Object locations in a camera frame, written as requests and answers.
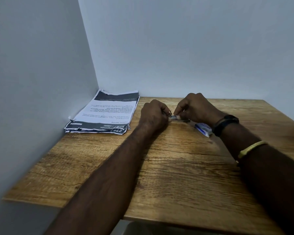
black wristband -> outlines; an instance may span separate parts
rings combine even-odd
[[[220,135],[221,135],[221,133],[222,133],[222,131],[223,131],[223,129],[227,126],[227,125],[229,125],[229,124],[231,124],[231,123],[239,123],[239,119],[238,118],[236,118],[235,116],[233,116],[233,115],[226,115],[225,117],[224,117],[224,121],[222,121],[221,123],[219,123],[218,125],[216,125],[215,127],[214,127],[214,129],[213,129],[213,133],[215,134],[215,136],[217,136],[217,137],[219,137]]]

forearm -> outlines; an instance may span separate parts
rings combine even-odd
[[[241,150],[261,141],[240,124],[229,124],[220,138],[235,160]],[[242,176],[268,213],[288,233],[294,233],[294,160],[262,145],[240,160]]]
[[[152,133],[148,125],[137,126],[81,186],[46,234],[110,234],[129,205],[142,149]]]

right hand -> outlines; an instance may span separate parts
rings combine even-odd
[[[181,119],[205,123],[210,127],[226,115],[214,107],[201,93],[189,93],[179,102],[173,114],[180,116]]]

hand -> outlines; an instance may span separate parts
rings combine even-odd
[[[190,93],[177,105],[174,115],[181,119],[190,119],[196,123],[205,123],[212,127],[226,114],[214,107],[201,93]]]
[[[162,102],[152,100],[145,103],[141,110],[139,125],[148,125],[150,129],[156,131],[165,126],[169,121],[170,110]]]

wooden tabletop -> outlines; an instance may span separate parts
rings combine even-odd
[[[81,184],[137,126],[124,135],[68,133],[5,196],[5,200],[63,207]],[[180,98],[157,98],[172,111]],[[210,99],[253,133],[294,159],[294,121],[262,100]],[[150,146],[124,216],[220,233],[282,234],[240,180],[240,171],[217,137],[172,122]]]

